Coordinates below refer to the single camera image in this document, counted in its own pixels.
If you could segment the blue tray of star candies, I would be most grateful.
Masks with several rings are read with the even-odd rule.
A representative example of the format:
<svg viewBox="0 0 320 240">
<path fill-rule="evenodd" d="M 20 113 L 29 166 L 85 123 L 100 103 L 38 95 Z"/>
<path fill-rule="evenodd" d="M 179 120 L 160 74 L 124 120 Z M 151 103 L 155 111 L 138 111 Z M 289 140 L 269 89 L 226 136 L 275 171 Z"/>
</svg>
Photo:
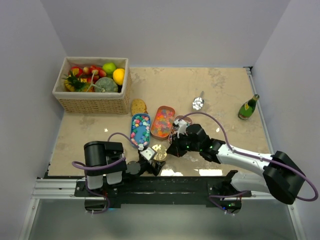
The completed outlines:
<svg viewBox="0 0 320 240">
<path fill-rule="evenodd" d="M 130 140 L 134 147 L 148 147 L 151 139 L 151 118 L 147 113 L 137 113 L 131 118 Z"/>
</svg>

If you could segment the orange tray of gummy stars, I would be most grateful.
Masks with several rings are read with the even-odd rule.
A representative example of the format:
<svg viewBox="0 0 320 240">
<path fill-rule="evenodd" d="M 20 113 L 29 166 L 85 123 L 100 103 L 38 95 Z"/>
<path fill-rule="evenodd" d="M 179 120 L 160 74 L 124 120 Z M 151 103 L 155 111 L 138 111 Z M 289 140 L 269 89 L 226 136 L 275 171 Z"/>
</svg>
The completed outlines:
<svg viewBox="0 0 320 240">
<path fill-rule="evenodd" d="M 165 140 L 169 137 L 176 111 L 169 106 L 160 106 L 154 116 L 150 132 L 158 140 Z"/>
</svg>

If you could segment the silver metal scoop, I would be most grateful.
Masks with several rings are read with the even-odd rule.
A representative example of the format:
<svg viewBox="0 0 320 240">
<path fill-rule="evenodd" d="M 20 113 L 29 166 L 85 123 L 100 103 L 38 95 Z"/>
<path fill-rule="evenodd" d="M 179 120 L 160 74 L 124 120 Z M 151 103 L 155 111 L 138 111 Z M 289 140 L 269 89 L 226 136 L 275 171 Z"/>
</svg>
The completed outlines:
<svg viewBox="0 0 320 240">
<path fill-rule="evenodd" d="M 200 93 L 198 97 L 195 97 L 192 102 L 192 108 L 195 111 L 199 111 L 203 108 L 205 100 L 203 99 L 204 91 Z"/>
</svg>

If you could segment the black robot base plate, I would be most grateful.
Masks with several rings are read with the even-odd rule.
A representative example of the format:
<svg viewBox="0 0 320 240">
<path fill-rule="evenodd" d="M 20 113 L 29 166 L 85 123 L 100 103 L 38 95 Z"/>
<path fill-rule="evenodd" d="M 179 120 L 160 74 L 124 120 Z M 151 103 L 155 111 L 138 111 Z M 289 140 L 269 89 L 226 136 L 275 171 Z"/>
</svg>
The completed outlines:
<svg viewBox="0 0 320 240">
<path fill-rule="evenodd" d="M 141 176 L 114 186 L 104 183 L 91 192 L 81 179 L 76 182 L 74 195 L 85 199 L 88 211 L 122 205 L 203 205 L 221 206 L 235 214 L 242 207 L 242 198 L 252 193 L 235 190 L 227 176 Z"/>
</svg>

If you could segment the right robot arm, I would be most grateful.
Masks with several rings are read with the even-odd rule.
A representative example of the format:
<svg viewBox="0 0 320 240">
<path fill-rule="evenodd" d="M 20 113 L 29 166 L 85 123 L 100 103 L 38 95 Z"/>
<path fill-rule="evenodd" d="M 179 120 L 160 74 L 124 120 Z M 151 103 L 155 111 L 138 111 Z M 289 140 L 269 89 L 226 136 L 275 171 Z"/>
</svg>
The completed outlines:
<svg viewBox="0 0 320 240">
<path fill-rule="evenodd" d="M 256 191 L 271 194 L 278 201 L 291 205 L 305 182 L 305 174 L 284 152 L 257 153 L 209 137 L 200 124 L 174 124 L 175 133 L 167 149 L 169 155 L 182 157 L 198 152 L 208 162 L 226 164 L 247 170 L 236 172 L 223 183 L 223 192 L 230 197 L 238 192 Z"/>
</svg>

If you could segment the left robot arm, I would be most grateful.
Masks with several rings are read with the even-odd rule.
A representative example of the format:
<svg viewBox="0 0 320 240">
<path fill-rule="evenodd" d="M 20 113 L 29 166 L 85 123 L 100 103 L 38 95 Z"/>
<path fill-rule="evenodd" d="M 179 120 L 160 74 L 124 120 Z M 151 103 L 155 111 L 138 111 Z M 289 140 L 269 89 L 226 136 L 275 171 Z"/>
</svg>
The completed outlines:
<svg viewBox="0 0 320 240">
<path fill-rule="evenodd" d="M 104 177 L 109 186 L 138 178 L 147 172 L 158 176 L 165 161 L 156 161 L 157 153 L 150 147 L 139 144 L 138 161 L 126 162 L 122 143 L 92 141 L 84 145 L 86 191 L 99 196 L 104 190 Z"/>
</svg>

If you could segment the round cream jar lid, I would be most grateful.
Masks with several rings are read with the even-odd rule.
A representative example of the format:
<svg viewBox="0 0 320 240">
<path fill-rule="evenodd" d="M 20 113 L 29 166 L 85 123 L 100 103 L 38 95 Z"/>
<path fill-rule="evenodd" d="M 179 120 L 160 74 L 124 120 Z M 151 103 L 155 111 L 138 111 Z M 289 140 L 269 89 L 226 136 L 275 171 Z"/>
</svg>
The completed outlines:
<svg viewBox="0 0 320 240">
<path fill-rule="evenodd" d="M 152 149 L 156 152 L 156 155 L 153 157 L 155 161 L 162 162 L 167 157 L 167 148 L 162 144 L 155 144 L 152 146 Z"/>
</svg>

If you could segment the pink tray of lollipops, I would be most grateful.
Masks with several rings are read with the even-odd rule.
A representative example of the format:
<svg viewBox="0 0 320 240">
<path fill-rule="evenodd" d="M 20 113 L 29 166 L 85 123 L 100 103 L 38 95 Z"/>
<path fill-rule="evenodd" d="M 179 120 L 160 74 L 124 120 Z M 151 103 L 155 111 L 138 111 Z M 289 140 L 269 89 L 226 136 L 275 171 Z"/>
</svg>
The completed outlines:
<svg viewBox="0 0 320 240">
<path fill-rule="evenodd" d="M 174 122 L 175 122 L 176 120 L 179 120 L 179 119 L 182 118 L 182 117 L 183 117 L 182 115 L 177 115 L 177 116 L 175 116 Z M 187 126 L 193 124 L 193 121 L 192 121 L 192 119 L 191 119 L 190 117 L 185 117 L 183 120 L 187 123 Z M 169 133 L 169 136 L 168 136 L 168 143 L 169 143 L 169 144 L 172 143 L 172 136 L 173 136 L 173 134 L 175 134 L 176 132 L 177 132 L 177 131 L 176 131 L 175 127 L 172 125 L 171 130 L 170 130 L 170 133 Z"/>
</svg>

